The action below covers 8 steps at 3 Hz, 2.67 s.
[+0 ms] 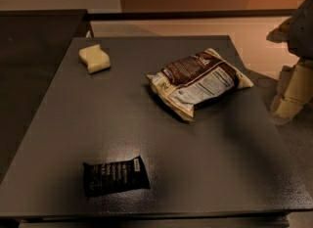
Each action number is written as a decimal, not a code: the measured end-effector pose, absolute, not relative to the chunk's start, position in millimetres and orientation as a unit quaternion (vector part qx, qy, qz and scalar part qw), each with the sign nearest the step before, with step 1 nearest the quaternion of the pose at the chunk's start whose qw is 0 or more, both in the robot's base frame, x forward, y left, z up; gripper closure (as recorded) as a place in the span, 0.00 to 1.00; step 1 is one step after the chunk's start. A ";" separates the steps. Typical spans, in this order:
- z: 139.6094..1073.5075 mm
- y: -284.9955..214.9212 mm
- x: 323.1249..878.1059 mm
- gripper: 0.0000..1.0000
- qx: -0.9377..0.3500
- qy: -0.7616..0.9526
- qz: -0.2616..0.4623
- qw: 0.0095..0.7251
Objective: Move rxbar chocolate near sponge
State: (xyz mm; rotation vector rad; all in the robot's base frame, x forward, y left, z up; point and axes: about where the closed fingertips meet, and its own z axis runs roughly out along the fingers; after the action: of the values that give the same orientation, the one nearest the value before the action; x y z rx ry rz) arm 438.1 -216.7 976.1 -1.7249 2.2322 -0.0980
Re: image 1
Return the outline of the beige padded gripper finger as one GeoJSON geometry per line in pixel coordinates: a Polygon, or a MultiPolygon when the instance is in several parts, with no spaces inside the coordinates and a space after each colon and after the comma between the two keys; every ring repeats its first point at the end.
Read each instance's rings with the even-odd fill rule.
{"type": "Polygon", "coordinates": [[[312,99],[313,61],[301,58],[292,67],[283,66],[270,107],[272,122],[283,125],[293,120],[312,99]]]}

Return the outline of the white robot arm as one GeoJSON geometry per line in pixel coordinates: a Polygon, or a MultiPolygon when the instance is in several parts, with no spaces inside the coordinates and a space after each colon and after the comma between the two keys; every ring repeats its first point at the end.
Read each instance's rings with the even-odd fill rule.
{"type": "Polygon", "coordinates": [[[283,66],[270,107],[273,123],[283,125],[313,99],[313,0],[304,0],[266,39],[286,42],[289,52],[299,57],[294,66],[283,66]]]}

